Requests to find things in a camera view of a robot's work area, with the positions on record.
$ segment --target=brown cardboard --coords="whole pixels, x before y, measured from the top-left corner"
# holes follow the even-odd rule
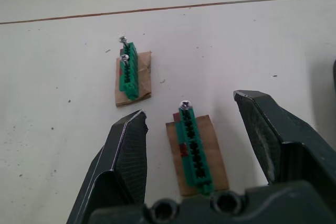
[[[141,52],[138,54],[139,97],[134,101],[129,100],[124,92],[119,90],[120,58],[117,58],[115,68],[116,85],[114,89],[115,105],[117,107],[139,102],[151,97],[151,53],[152,52]]]
[[[222,160],[222,155],[220,153],[221,151],[219,150],[216,133],[210,117],[208,115],[199,116],[196,118],[196,121],[199,135],[203,142],[203,149],[214,182],[215,190],[228,190],[229,184],[226,177],[225,167]],[[181,196],[196,195],[198,194],[196,188],[188,186],[184,176],[175,123],[167,123],[166,130],[173,153],[173,161]]]

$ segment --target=terminal block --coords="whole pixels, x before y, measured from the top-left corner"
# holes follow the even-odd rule
[[[189,101],[181,102],[179,112],[174,114],[174,122],[187,184],[196,186],[200,194],[208,195],[214,191],[214,184]]]
[[[139,97],[138,53],[134,43],[127,43],[124,36],[119,38],[119,42],[123,43],[120,52],[119,90],[133,101]]]

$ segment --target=white tile floor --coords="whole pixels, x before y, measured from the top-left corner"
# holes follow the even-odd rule
[[[0,1],[9,6],[0,22],[199,3]],[[271,94],[336,148],[335,6],[336,0],[285,0],[1,25],[0,223],[65,223],[110,126],[137,109],[148,115],[148,204],[180,199],[165,123],[181,100],[210,115],[230,187],[239,193],[266,180],[234,90]],[[116,109],[120,31],[138,51],[153,52],[153,97]]]

